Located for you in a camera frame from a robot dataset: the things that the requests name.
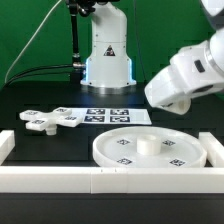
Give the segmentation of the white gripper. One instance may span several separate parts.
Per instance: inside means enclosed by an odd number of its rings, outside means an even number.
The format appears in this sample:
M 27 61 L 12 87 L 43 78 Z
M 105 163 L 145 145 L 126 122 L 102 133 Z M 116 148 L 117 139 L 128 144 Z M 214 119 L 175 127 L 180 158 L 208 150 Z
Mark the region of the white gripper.
M 208 42 L 182 48 L 145 87 L 154 108 L 224 89 L 224 71 L 215 63 Z

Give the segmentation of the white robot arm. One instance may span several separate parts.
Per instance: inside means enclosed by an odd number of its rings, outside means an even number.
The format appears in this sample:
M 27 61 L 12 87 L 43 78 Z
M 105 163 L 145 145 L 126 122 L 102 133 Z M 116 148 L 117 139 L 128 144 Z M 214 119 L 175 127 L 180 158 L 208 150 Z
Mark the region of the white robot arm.
M 100 92 L 136 83 L 126 54 L 127 18 L 114 1 L 86 0 L 92 13 L 92 53 L 81 83 Z M 215 33 L 198 45 L 181 48 L 146 85 L 146 98 L 154 108 L 184 114 L 193 98 L 224 89 L 224 0 L 200 3 Z

